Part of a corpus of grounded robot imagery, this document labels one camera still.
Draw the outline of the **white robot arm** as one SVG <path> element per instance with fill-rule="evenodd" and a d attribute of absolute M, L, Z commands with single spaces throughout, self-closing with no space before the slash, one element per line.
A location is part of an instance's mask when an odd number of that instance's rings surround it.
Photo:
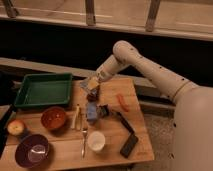
<path fill-rule="evenodd" d="M 171 171 L 213 171 L 213 88 L 147 59 L 127 41 L 96 70 L 99 82 L 133 66 L 175 105 Z"/>

